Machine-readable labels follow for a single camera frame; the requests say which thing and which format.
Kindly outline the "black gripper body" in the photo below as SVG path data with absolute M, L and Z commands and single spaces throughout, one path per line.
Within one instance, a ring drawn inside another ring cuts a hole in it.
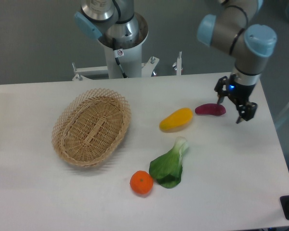
M 227 89 L 228 98 L 236 105 L 244 105 L 249 101 L 249 96 L 251 95 L 255 85 L 242 85 L 236 82 L 230 82 Z

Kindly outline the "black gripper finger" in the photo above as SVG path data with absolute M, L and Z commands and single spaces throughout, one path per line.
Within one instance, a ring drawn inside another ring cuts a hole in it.
M 228 84 L 228 77 L 224 76 L 220 78 L 214 88 L 214 91 L 217 92 L 218 101 L 217 104 L 222 104 L 224 101 L 224 98 L 228 96 L 228 90 L 227 90 L 227 84 Z
M 236 123 L 239 124 L 242 121 L 249 121 L 254 118 L 258 105 L 254 102 L 246 102 L 236 107 L 238 111 L 238 118 Z

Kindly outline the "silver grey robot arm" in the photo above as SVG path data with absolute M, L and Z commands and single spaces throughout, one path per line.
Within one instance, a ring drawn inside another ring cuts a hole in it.
M 206 15 L 197 39 L 235 58 L 230 76 L 218 80 L 218 103 L 224 97 L 236 106 L 238 122 L 251 120 L 257 104 L 249 97 L 277 41 L 275 31 L 265 25 L 249 25 L 259 12 L 260 0 L 222 0 L 221 15 Z M 84 0 L 75 13 L 78 28 L 104 48 L 109 78 L 149 77 L 156 61 L 142 64 L 142 44 L 148 35 L 146 20 L 134 10 L 132 0 Z

